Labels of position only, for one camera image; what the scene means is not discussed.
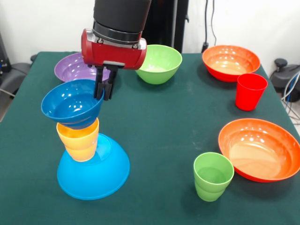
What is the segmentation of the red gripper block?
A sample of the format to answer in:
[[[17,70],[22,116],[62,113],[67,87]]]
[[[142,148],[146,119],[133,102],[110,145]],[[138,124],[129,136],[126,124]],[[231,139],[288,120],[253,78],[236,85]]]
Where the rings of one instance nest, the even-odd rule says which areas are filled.
[[[147,42],[141,38],[137,44],[125,45],[110,42],[96,36],[91,29],[84,29],[81,37],[82,58],[85,64],[96,67],[94,98],[103,95],[103,65],[115,65],[123,69],[139,69],[146,57]],[[112,98],[117,67],[108,67],[109,75],[105,82],[105,97]]]

